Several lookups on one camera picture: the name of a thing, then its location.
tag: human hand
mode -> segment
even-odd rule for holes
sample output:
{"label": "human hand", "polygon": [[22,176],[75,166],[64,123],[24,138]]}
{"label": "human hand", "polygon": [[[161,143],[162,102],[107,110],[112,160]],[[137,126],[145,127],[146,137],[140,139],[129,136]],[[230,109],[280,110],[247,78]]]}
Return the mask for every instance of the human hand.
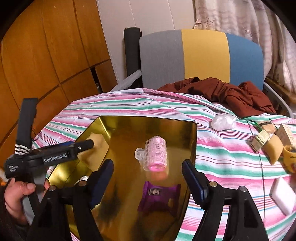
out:
{"label": "human hand", "polygon": [[[49,181],[44,183],[45,191],[49,188]],[[27,219],[22,209],[22,198],[35,191],[36,185],[33,183],[24,183],[11,179],[4,193],[5,206],[8,213],[21,225],[27,224]]]}

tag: beige box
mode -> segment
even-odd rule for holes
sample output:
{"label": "beige box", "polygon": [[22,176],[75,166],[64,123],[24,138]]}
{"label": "beige box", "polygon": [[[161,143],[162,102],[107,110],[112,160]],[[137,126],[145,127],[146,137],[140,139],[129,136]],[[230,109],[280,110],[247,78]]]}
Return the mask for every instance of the beige box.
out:
{"label": "beige box", "polygon": [[284,146],[295,145],[295,139],[288,125],[281,124],[276,132]]}

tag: yellow cup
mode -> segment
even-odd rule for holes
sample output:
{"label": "yellow cup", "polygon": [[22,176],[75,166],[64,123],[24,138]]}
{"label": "yellow cup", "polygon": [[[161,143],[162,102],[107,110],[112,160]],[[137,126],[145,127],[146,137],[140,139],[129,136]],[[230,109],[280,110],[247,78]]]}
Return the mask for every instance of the yellow cup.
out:
{"label": "yellow cup", "polygon": [[296,172],[296,152],[291,152],[294,149],[293,146],[284,146],[283,149],[283,156],[284,156],[284,163],[289,170],[289,172],[295,173]]}

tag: chair backrest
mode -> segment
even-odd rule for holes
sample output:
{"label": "chair backrest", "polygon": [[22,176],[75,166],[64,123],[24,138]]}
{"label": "chair backrest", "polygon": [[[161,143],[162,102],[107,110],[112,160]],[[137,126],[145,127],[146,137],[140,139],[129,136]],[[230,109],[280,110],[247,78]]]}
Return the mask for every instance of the chair backrest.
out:
{"label": "chair backrest", "polygon": [[263,88],[263,55],[256,43],[210,30],[169,30],[140,38],[143,87],[157,89],[179,80],[213,77]]}

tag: pink hair roller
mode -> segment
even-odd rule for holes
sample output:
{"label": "pink hair roller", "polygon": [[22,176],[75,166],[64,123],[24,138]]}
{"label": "pink hair roller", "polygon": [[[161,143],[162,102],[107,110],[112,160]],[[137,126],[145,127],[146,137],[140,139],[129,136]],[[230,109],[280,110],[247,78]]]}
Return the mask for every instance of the pink hair roller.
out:
{"label": "pink hair roller", "polygon": [[145,149],[136,149],[135,158],[145,171],[164,171],[167,167],[166,141],[160,136],[152,137],[146,141]]}

